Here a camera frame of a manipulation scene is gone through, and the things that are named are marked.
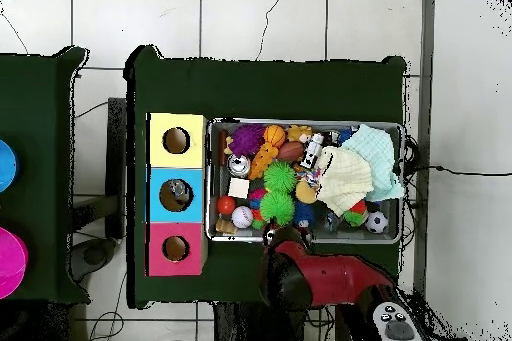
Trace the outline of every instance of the blue circle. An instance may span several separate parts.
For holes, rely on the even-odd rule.
[[[11,147],[0,140],[0,193],[12,184],[16,176],[16,155]]]

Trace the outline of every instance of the towel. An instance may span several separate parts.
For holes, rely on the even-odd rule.
[[[317,166],[321,173],[317,199],[338,217],[373,190],[370,166],[357,153],[324,147]]]
[[[341,147],[357,153],[370,165],[373,191],[368,193],[366,200],[382,201],[403,197],[404,188],[393,173],[395,151],[387,132],[362,124]]]

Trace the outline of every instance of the pink box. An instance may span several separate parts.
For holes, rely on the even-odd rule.
[[[202,223],[159,223],[149,226],[149,276],[201,275],[207,256],[207,239]],[[182,237],[188,244],[187,256],[173,262],[164,255],[164,242]]]

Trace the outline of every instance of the metal tray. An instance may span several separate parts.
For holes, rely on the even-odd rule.
[[[206,130],[206,200],[205,200],[205,231],[213,241],[244,241],[261,242],[262,230],[239,229],[236,236],[217,233],[215,223],[218,219],[216,203],[218,197],[227,194],[230,174],[226,166],[219,166],[219,132],[226,130],[232,133],[240,123],[261,123],[264,125],[281,125],[284,128],[289,125],[307,125],[313,131],[341,130],[351,126],[359,126],[364,123],[372,128],[382,129],[388,132],[395,148],[394,172],[399,176],[403,184],[403,166],[405,154],[405,131],[396,123],[388,122],[334,122],[311,120],[276,120],[276,119],[224,119],[215,118],[208,121]],[[263,187],[263,180],[251,181],[250,191]],[[235,199],[237,206],[248,205],[248,200]],[[329,211],[321,201],[313,204],[315,211],[315,223],[312,226],[314,242],[316,243],[345,243],[345,244],[392,244],[398,241],[402,235],[402,199],[392,199],[382,202],[380,210],[388,218],[389,224],[386,230],[380,234],[369,232],[364,226],[352,228],[345,222],[340,224],[337,231],[330,232],[323,228],[324,215]]]

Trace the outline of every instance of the dark green tabletop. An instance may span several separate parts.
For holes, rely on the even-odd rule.
[[[144,196],[147,112],[191,113],[213,117],[386,121],[402,123],[401,57],[382,63],[228,62],[163,59],[152,46],[137,48],[126,63],[128,142],[128,299],[146,301],[260,300],[260,244],[210,242],[201,276],[144,275]],[[396,276],[399,244],[318,245],[323,253],[366,258]]]
[[[0,193],[0,226],[18,235],[29,258],[9,299],[88,301],[70,278],[72,174],[70,81],[86,50],[56,56],[0,55],[0,139],[16,152],[20,171]]]

